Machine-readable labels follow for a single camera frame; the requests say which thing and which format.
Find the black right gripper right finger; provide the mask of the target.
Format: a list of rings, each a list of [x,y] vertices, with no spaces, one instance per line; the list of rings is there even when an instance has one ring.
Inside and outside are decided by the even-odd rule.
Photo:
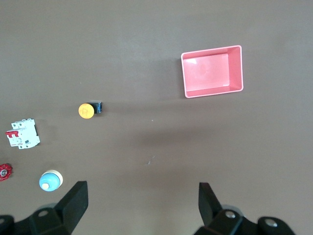
[[[257,223],[232,209],[224,209],[209,183],[199,183],[198,207],[203,221],[194,235],[296,235],[276,217],[263,216]]]

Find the blue call bell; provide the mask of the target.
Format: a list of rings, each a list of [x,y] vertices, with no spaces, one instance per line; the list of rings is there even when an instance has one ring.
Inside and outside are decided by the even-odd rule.
[[[56,170],[46,171],[39,179],[39,186],[42,190],[52,192],[63,184],[63,176]]]

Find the yellow push button switch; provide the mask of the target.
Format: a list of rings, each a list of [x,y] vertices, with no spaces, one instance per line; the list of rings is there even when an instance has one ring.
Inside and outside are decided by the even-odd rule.
[[[94,115],[102,113],[102,102],[101,101],[93,101],[83,103],[78,108],[79,116],[84,119],[90,119]]]

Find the pink plastic box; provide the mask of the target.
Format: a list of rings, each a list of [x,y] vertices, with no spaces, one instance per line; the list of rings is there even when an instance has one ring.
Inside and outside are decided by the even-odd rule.
[[[240,45],[184,52],[180,58],[186,98],[229,94],[244,89]]]

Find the white circuit breaker red switch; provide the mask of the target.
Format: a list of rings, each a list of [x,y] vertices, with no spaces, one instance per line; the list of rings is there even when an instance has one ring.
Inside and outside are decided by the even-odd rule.
[[[12,129],[5,132],[11,147],[29,149],[41,142],[37,134],[34,119],[22,119],[11,123],[11,126]]]

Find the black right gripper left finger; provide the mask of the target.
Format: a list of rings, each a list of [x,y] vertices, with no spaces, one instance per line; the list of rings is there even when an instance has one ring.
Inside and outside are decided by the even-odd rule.
[[[0,235],[71,235],[88,208],[88,184],[78,181],[52,208],[45,207],[16,222],[0,215]]]

